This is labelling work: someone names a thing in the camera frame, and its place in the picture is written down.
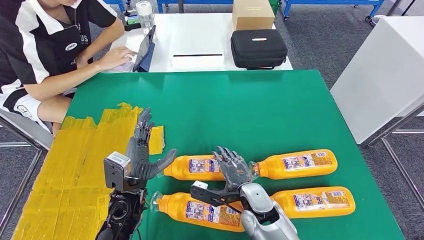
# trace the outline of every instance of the black case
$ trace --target black case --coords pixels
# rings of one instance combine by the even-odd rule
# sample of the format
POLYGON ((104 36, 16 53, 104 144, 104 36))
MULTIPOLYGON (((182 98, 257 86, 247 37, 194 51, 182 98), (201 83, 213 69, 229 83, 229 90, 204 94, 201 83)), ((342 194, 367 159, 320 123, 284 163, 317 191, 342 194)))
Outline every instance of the black case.
POLYGON ((286 44, 276 29, 234 31, 231 52, 235 65, 248 70, 273 69, 287 57, 286 44))

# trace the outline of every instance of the black and white shirt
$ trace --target black and white shirt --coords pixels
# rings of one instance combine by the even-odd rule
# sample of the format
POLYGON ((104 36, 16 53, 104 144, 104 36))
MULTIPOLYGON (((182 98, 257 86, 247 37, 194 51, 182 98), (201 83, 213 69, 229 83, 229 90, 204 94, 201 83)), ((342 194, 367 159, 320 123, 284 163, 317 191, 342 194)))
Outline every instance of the black and white shirt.
POLYGON ((117 13, 102 0, 64 6, 71 24, 48 15, 38 0, 0 0, 0 107, 27 94, 23 85, 77 69, 91 44, 89 22, 105 28, 117 13))

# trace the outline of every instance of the masking tape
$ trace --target masking tape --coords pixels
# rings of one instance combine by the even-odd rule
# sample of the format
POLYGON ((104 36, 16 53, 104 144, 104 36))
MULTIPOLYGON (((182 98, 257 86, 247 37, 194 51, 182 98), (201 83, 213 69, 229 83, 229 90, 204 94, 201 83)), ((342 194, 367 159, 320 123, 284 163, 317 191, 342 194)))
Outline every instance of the masking tape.
MULTIPOLYGON (((98 126, 91 117, 66 117, 23 207, 13 240, 94 239, 108 214, 103 159, 125 154, 140 107, 105 109, 98 126)), ((164 127, 152 129, 151 154, 163 151, 164 127)))

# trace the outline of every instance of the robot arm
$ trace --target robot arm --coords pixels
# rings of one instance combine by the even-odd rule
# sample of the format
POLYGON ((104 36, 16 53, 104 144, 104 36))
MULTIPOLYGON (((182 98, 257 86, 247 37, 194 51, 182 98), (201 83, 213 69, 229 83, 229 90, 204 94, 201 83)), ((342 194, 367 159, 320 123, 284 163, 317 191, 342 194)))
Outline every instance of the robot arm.
POLYGON ((242 185, 240 196, 247 201, 247 204, 243 204, 241 224, 253 240, 299 240, 293 223, 261 185, 242 185))
POLYGON ((140 113, 129 139, 126 154, 113 152, 104 159, 106 186, 114 188, 110 194, 108 216, 96 240, 131 240, 143 219, 146 207, 147 181, 168 167, 177 150, 172 149, 165 158, 149 161, 149 140, 154 122, 149 124, 150 108, 140 113))
POLYGON ((196 181, 190 188, 191 197, 212 206, 227 205, 241 213, 241 224, 253 240, 299 240, 298 232, 277 202, 271 200, 264 188, 252 183, 253 176, 244 159, 235 151, 217 147, 213 152, 224 174, 224 190, 208 190, 208 185, 196 181), (230 203, 241 201, 243 210, 230 203))

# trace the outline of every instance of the gray carpet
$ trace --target gray carpet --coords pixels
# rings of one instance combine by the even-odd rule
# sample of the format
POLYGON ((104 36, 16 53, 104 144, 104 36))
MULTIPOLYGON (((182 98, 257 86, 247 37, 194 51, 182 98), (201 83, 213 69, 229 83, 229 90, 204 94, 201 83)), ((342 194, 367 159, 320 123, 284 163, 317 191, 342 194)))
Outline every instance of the gray carpet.
MULTIPOLYGON (((391 4, 387 0, 380 8, 379 14, 385 14, 391 4)), ((290 9, 289 20, 283 21, 281 13, 277 14, 275 25, 286 42, 293 68, 318 69, 328 88, 331 88, 372 30, 372 27, 364 21, 371 8, 364 5, 357 8, 351 5, 293 5, 290 9)), ((164 10, 168 13, 176 13, 178 7, 176 4, 170 4, 164 10)), ((184 10, 186 13, 230 13, 232 7, 231 5, 186 4, 184 10)), ((98 36, 100 31, 98 27, 92 25, 93 38, 98 36)), ((105 52, 101 52, 95 59, 101 58, 105 52)), ((424 129, 424 119, 416 118, 405 128, 424 129)), ((8 133, 6 129, 0 128, 0 142, 12 142, 13 138, 16 137, 8 133)), ((418 189, 424 194, 422 174, 424 135, 392 135, 388 140, 408 169, 418 189)), ((360 150, 405 238, 424 240, 424 211, 418 205, 414 194, 383 144, 379 142, 372 148, 360 146, 360 150)), ((0 196, 0 216, 6 210, 8 199, 16 191, 34 154, 35 152, 29 148, 0 148, 0 159, 3 163, 8 162, 0 168, 0 190, 4 193, 0 196)), ((25 189, 24 200, 19 203, 18 211, 11 219, 2 240, 10 239, 23 203, 28 196, 29 187, 25 189)))

